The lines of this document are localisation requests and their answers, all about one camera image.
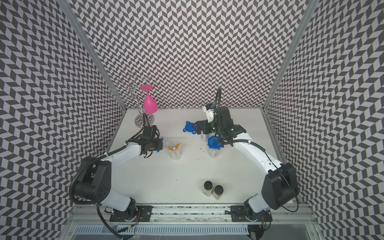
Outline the tall clear container back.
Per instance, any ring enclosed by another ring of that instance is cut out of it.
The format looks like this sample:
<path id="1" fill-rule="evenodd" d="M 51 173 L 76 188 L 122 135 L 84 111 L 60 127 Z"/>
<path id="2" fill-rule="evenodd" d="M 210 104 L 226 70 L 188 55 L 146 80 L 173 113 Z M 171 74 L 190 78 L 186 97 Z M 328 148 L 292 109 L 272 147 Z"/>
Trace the tall clear container back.
<path id="1" fill-rule="evenodd" d="M 203 142 L 206 142 L 209 139 L 209 137 L 210 137 L 210 135 L 208 135 L 208 134 L 207 135 L 205 135 L 205 134 L 200 135 L 200 139 Z"/>

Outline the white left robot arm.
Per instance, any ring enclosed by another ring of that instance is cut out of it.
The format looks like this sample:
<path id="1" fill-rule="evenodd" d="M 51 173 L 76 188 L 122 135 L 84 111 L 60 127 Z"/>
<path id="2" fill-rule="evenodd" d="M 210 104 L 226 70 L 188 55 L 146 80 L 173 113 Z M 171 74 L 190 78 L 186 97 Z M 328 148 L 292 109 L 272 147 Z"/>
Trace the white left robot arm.
<path id="1" fill-rule="evenodd" d="M 125 144 L 99 157 L 86 157 L 69 189 L 70 200 L 78 205 L 106 206 L 123 215 L 124 221 L 137 217 L 136 201 L 112 187 L 113 174 L 118 167 L 140 155 L 163 149 L 163 140 L 157 126 L 144 126 Z"/>

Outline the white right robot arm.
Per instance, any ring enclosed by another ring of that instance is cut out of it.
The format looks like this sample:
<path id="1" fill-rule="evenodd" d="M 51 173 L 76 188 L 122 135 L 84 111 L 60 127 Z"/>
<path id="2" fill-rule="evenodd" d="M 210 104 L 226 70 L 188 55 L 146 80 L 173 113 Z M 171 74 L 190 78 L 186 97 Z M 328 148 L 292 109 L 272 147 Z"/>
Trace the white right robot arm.
<path id="1" fill-rule="evenodd" d="M 235 125 L 227 107 L 208 104 L 203 106 L 206 120 L 192 124 L 197 135 L 210 135 L 210 150 L 231 146 L 247 157 L 264 175 L 261 190 L 244 202 L 244 215 L 249 221 L 267 220 L 268 210 L 277 210 L 299 195 L 296 169 L 290 163 L 273 158 L 247 131 Z"/>

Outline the blue lid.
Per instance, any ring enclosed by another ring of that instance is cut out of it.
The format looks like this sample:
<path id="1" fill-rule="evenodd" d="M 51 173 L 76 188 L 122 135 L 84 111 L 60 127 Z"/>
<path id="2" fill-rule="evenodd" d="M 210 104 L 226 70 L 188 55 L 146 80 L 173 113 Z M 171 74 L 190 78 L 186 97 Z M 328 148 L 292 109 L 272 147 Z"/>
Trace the blue lid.
<path id="1" fill-rule="evenodd" d="M 186 121 L 185 127 L 183 128 L 184 133 L 191 133 L 193 135 L 196 134 L 196 130 L 194 129 L 194 123 Z"/>
<path id="2" fill-rule="evenodd" d="M 219 138 L 216 136 L 209 137 L 207 140 L 207 145 L 208 148 L 212 150 L 220 150 L 222 148 Z"/>

